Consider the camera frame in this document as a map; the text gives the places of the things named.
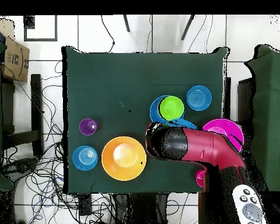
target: button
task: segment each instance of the button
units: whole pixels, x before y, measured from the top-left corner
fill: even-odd
[[[247,190],[247,189],[244,190],[244,193],[245,193],[246,195],[250,195],[250,192],[249,192],[249,190]]]
[[[256,198],[251,197],[251,198],[250,198],[250,200],[251,200],[251,202],[252,202],[252,203],[254,203],[254,204],[256,204],[256,203],[257,203]]]
[[[248,201],[248,198],[246,196],[241,196],[240,197],[240,201],[241,202],[247,202]]]
[[[261,209],[255,204],[246,204],[243,207],[243,214],[248,220],[252,222],[260,223],[263,219],[263,213],[261,212]]]

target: green cup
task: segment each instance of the green cup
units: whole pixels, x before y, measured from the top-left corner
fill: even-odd
[[[159,114],[167,121],[180,118],[184,113],[184,104],[176,96],[167,96],[159,103]]]

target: tiled floor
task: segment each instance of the tiled floor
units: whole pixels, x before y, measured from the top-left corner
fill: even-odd
[[[277,15],[197,15],[192,22],[184,41],[181,35],[190,15],[154,15],[153,16],[153,52],[172,53],[211,53],[217,47],[227,46],[230,55],[227,59],[227,75],[232,79],[231,89],[231,119],[237,120],[237,84],[238,81],[251,77],[251,73],[243,62],[252,59],[254,48],[258,44],[270,44],[280,50],[280,16]],[[30,48],[29,75],[41,74],[43,87],[50,85],[61,86],[62,65],[58,61],[62,59],[61,46],[73,46],[83,52],[105,52],[111,48],[112,39],[106,32],[100,16],[57,16],[58,41],[27,41],[24,42],[23,16],[7,16],[15,23],[15,39],[17,42]],[[148,34],[151,30],[150,15],[128,15],[131,32],[125,28],[122,15],[103,16],[104,23],[115,40],[114,53],[145,52]],[[53,39],[55,36],[54,16],[36,16],[35,29],[27,30],[28,39]],[[147,51],[151,52],[151,34]],[[15,128],[16,131],[31,129],[30,102],[23,90],[15,83]],[[24,90],[30,94],[30,83],[21,83]],[[44,95],[56,105],[56,114],[53,121],[63,130],[62,116],[62,87],[50,86],[45,89]],[[48,120],[51,113],[48,106],[44,105],[44,116]],[[44,135],[49,131],[44,122]],[[60,141],[56,135],[54,141]],[[54,143],[52,136],[45,142],[45,147]],[[15,159],[32,156],[31,145],[21,145],[14,155]],[[45,158],[53,157],[50,151]],[[40,190],[33,183],[33,178],[22,179],[16,190],[15,209],[17,219],[24,219],[26,223],[33,217],[32,199]],[[185,203],[187,194],[171,193],[169,196],[167,213],[169,224],[198,224],[198,194],[190,194]],[[40,211],[43,216],[35,220],[33,224],[48,224],[48,221],[56,213],[57,207],[47,205]],[[106,211],[106,220],[110,218]],[[50,224],[78,224],[70,212],[60,208]]]

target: dark green table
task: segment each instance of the dark green table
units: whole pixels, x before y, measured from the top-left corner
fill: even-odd
[[[68,89],[68,105],[64,106],[64,121],[68,120],[68,192],[201,191],[195,181],[199,165],[157,160],[146,153],[146,166],[137,178],[117,181],[104,171],[100,157],[105,144],[118,136],[135,138],[145,146],[145,131],[151,122],[149,108],[161,95],[182,99],[184,118],[199,127],[220,118],[223,58],[227,51],[220,48],[214,54],[106,54],[62,48],[63,61],[67,61],[64,86]],[[194,85],[205,85],[212,93],[212,104],[205,111],[196,112],[187,105],[187,92]],[[80,133],[83,118],[98,122],[93,135]],[[74,150],[81,145],[95,148],[99,155],[96,167],[90,171],[80,171],[72,162]]]

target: white remote control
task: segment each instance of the white remote control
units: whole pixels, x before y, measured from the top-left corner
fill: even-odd
[[[247,185],[233,189],[232,197],[241,224],[267,224],[255,191]]]

